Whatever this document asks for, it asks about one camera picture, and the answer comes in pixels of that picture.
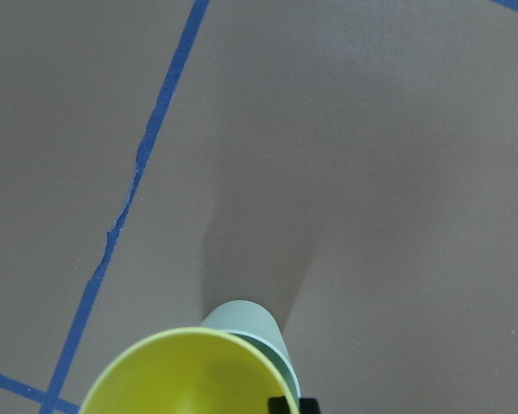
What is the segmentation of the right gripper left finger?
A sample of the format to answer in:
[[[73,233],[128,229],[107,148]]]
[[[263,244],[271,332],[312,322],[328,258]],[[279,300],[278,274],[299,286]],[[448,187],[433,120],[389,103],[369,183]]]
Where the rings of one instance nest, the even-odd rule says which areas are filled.
[[[287,414],[287,399],[284,396],[268,399],[269,414]]]

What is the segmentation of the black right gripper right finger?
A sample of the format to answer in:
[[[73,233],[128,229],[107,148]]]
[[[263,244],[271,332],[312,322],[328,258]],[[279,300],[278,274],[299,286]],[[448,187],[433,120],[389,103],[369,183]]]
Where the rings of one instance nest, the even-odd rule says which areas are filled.
[[[319,414],[319,401],[316,398],[300,398],[300,414]]]

